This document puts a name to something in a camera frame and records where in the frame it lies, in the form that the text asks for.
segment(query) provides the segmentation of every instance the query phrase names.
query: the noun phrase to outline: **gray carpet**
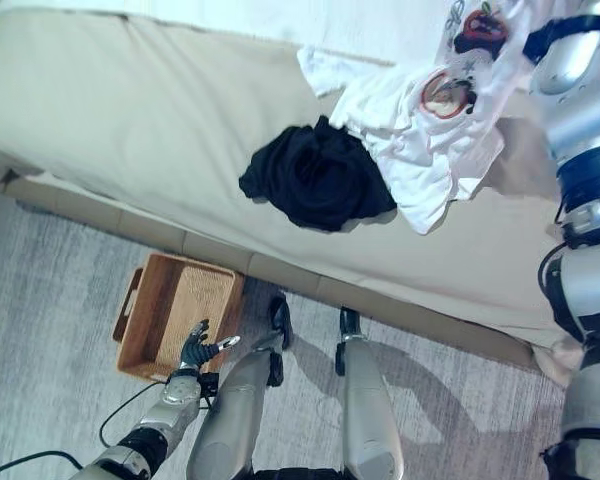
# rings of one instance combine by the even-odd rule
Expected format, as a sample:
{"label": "gray carpet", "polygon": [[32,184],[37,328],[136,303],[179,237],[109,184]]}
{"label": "gray carpet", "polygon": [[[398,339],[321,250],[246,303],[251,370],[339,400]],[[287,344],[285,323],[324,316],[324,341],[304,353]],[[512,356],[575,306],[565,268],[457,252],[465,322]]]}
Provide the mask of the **gray carpet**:
{"label": "gray carpet", "polygon": [[[150,249],[0,196],[0,464],[61,448],[88,463],[101,451],[97,427],[143,386],[117,373],[110,338],[134,268]],[[266,328],[277,287],[249,280],[231,361]],[[285,357],[285,384],[268,392],[254,464],[338,467],[338,400],[333,369],[338,310],[287,293],[297,342]],[[538,452],[556,440],[563,391],[550,380],[365,320],[400,425],[406,478],[542,479]],[[117,417],[117,440],[155,398]],[[195,430],[156,478],[184,479]],[[61,459],[0,476],[69,478]]]}

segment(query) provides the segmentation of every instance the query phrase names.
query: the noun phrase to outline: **black cable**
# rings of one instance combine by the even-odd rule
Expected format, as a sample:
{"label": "black cable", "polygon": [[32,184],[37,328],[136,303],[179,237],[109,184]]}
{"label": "black cable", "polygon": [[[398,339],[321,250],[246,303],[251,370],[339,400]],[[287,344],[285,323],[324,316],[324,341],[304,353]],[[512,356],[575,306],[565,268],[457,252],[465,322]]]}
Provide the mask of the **black cable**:
{"label": "black cable", "polygon": [[71,464],[76,467],[78,470],[82,470],[82,465],[75,458],[69,455],[67,452],[62,452],[60,450],[47,450],[46,452],[34,453],[33,455],[27,455],[26,457],[19,458],[14,460],[13,462],[5,463],[0,467],[0,472],[7,470],[8,468],[15,467],[16,465],[20,465],[21,463],[30,462],[31,460],[35,460],[36,458],[41,457],[62,457],[71,462]]}
{"label": "black cable", "polygon": [[102,425],[100,425],[100,429],[98,430],[98,437],[100,438],[100,443],[102,443],[102,445],[105,448],[109,448],[111,445],[109,445],[105,439],[104,439],[104,427],[107,426],[107,423],[109,423],[109,421],[115,417],[118,413],[120,413],[120,410],[122,410],[124,407],[126,407],[127,405],[129,405],[131,402],[133,402],[136,398],[138,398],[140,395],[142,395],[144,392],[146,392],[147,390],[155,387],[156,385],[164,385],[164,382],[155,382],[152,383],[151,385],[147,385],[146,387],[144,387],[142,390],[140,390],[138,393],[136,393],[135,395],[133,395],[131,398],[129,398],[126,402],[124,402],[122,405],[120,405],[118,408],[116,408],[113,413],[111,413],[111,415],[109,415],[104,422],[102,422]]}
{"label": "black cable", "polygon": [[562,214],[563,209],[564,209],[564,197],[562,197],[562,200],[560,200],[560,206],[558,207],[558,212],[556,213],[556,216],[553,219],[553,223],[555,225],[562,224],[562,222],[560,221],[560,214]]}
{"label": "black cable", "polygon": [[[143,393],[145,393],[147,390],[155,387],[156,385],[164,385],[164,382],[155,382],[155,383],[152,383],[151,385],[147,385],[142,390],[140,390],[138,393],[136,393],[131,398],[129,398],[128,400],[126,400],[118,408],[116,408],[113,411],[113,413],[111,413],[105,419],[105,421],[102,422],[102,425],[100,425],[100,429],[98,430],[98,437],[100,438],[100,443],[102,443],[102,445],[105,448],[109,448],[111,446],[104,439],[104,427],[107,426],[107,423],[109,423],[109,421],[113,417],[115,417],[118,413],[120,413],[120,411],[123,408],[125,408],[127,405],[129,405],[131,402],[133,402],[140,395],[142,395]],[[207,402],[208,407],[200,407],[200,410],[209,410],[211,408],[211,402],[209,401],[209,397],[204,396],[204,399]],[[36,458],[48,457],[48,456],[57,456],[57,457],[66,458],[67,460],[69,460],[73,464],[74,467],[76,467],[76,469],[82,470],[82,468],[83,468],[82,465],[80,465],[80,463],[73,456],[71,456],[70,454],[68,454],[67,452],[63,452],[61,450],[48,450],[48,451],[45,451],[45,452],[34,453],[33,455],[28,455],[26,457],[22,457],[22,458],[18,458],[17,460],[13,460],[12,462],[5,463],[4,465],[2,465],[0,467],[0,472],[3,472],[3,471],[5,471],[5,470],[7,470],[7,469],[9,469],[11,467],[15,467],[16,465],[20,465],[21,463],[29,462],[31,460],[35,460]]]}
{"label": "black cable", "polygon": [[542,290],[542,293],[545,297],[547,296],[547,287],[544,284],[544,270],[547,267],[547,263],[549,263],[549,260],[551,260],[556,253],[558,253],[566,246],[567,242],[562,242],[560,245],[553,247],[540,262],[540,266],[538,267],[538,286],[540,287],[540,290]]}

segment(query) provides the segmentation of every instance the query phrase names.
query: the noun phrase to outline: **wooden tray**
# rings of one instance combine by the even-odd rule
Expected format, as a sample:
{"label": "wooden tray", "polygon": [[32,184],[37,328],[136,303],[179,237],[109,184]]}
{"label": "wooden tray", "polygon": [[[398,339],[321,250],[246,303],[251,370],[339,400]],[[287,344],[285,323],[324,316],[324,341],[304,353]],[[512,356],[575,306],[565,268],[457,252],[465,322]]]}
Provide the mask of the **wooden tray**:
{"label": "wooden tray", "polygon": [[[149,381],[165,381],[180,364],[191,329],[209,319],[209,342],[235,335],[244,277],[226,268],[153,253],[135,271],[113,339],[120,342],[118,370]],[[222,355],[204,371],[218,371]]]}

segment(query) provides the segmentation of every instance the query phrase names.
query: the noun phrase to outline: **clothing pile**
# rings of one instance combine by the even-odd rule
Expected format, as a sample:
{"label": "clothing pile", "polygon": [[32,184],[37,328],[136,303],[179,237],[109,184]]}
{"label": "clothing pile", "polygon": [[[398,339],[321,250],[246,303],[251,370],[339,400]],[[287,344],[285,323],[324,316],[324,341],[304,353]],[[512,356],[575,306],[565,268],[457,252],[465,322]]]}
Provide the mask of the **clothing pile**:
{"label": "clothing pile", "polygon": [[495,122],[530,71],[523,49],[549,10],[541,0],[455,0],[435,65],[420,71],[299,50],[317,96],[345,87],[329,122],[360,139],[416,232],[469,200],[502,151]]}
{"label": "clothing pile", "polygon": [[320,117],[315,128],[289,127],[255,153],[240,188],[266,198],[300,227],[339,231],[396,204],[357,138]]}

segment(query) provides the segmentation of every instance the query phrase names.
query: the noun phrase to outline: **basket handle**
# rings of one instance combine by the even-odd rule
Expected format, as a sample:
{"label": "basket handle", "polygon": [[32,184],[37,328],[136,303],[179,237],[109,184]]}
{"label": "basket handle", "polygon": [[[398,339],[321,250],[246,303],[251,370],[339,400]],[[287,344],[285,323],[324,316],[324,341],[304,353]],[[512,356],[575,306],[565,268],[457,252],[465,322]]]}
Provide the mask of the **basket handle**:
{"label": "basket handle", "polygon": [[124,331],[127,328],[127,322],[129,321],[129,315],[131,313],[131,308],[129,303],[133,296],[133,293],[138,290],[138,285],[140,285],[140,279],[142,278],[142,272],[144,269],[137,268],[135,272],[133,272],[133,277],[129,282],[129,287],[127,288],[127,294],[124,297],[124,302],[122,302],[122,306],[120,307],[120,313],[118,314],[118,320],[116,320],[116,324],[113,327],[113,334],[111,335],[113,339],[120,343],[122,341],[122,337],[124,336]]}

